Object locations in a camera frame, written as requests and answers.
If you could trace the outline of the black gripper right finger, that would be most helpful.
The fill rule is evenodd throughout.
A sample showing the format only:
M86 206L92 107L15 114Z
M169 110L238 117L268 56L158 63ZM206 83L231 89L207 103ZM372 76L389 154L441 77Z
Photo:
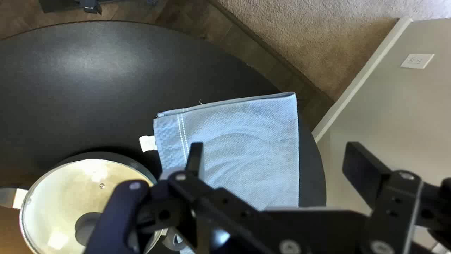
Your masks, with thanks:
M359 250L364 254L431 254L413 241L417 226L451 248L451 179L424 182L406 169L390 169L361 142L345 145L342 173L371 207Z

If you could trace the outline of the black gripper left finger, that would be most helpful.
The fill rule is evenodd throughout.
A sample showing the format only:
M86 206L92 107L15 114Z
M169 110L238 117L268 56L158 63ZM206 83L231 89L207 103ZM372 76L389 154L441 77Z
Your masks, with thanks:
M242 223L245 203L224 187L201 178L203 144L190 145L186 165L155 183L137 209L137 228L149 234L175 228L183 235L217 228L234 234Z

